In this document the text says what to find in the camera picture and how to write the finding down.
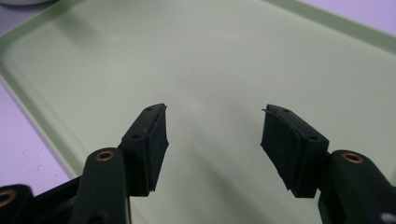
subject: plastic tray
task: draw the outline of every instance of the plastic tray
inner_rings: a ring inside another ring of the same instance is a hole
[[[75,175],[168,105],[170,147],[157,191],[132,198],[136,223],[319,223],[260,147],[261,109],[293,110],[394,184],[395,46],[294,4],[64,0],[0,38],[0,74]]]

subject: light green tray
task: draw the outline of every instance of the light green tray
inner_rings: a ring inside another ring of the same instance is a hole
[[[63,0],[0,37],[0,74],[75,175],[168,105],[170,147],[157,191],[132,199],[136,223],[319,223],[262,151],[261,109],[293,110],[394,184],[395,42],[294,4]]]

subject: screw hole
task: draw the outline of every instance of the screw hole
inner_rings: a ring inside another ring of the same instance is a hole
[[[96,155],[97,161],[108,161],[114,157],[114,152],[112,151],[103,151]]]
[[[134,136],[132,136],[132,138],[134,139],[134,140],[138,140],[138,139],[140,139],[142,136],[140,136],[139,134],[135,134]]]
[[[364,162],[364,159],[361,156],[359,156],[357,154],[354,154],[354,153],[344,152],[341,156],[345,160],[353,162],[353,163],[362,163],[362,162]]]
[[[0,207],[6,206],[7,204],[14,201],[17,196],[17,192],[14,189],[5,189],[0,192]]]

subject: brass insert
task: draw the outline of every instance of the brass insert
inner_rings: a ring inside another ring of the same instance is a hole
[[[111,160],[111,158],[114,157],[114,152],[113,151],[103,151],[99,154],[96,155],[96,160],[97,161],[108,161]]]
[[[345,160],[353,162],[353,163],[362,163],[362,162],[364,162],[364,159],[360,155],[352,153],[352,152],[344,152],[343,154],[341,154],[341,156]]]

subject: brass screw hole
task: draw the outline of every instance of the brass screw hole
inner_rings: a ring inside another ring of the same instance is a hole
[[[361,156],[359,156],[359,155],[357,155],[355,153],[344,152],[343,154],[341,154],[341,156],[345,160],[353,162],[353,163],[362,163],[362,162],[364,162],[364,159]]]
[[[0,192],[0,207],[4,207],[7,204],[14,201],[17,197],[17,192],[14,189],[5,189]]]
[[[111,160],[111,158],[114,157],[114,152],[113,151],[103,151],[99,154],[96,155],[96,160],[97,161],[108,161]]]

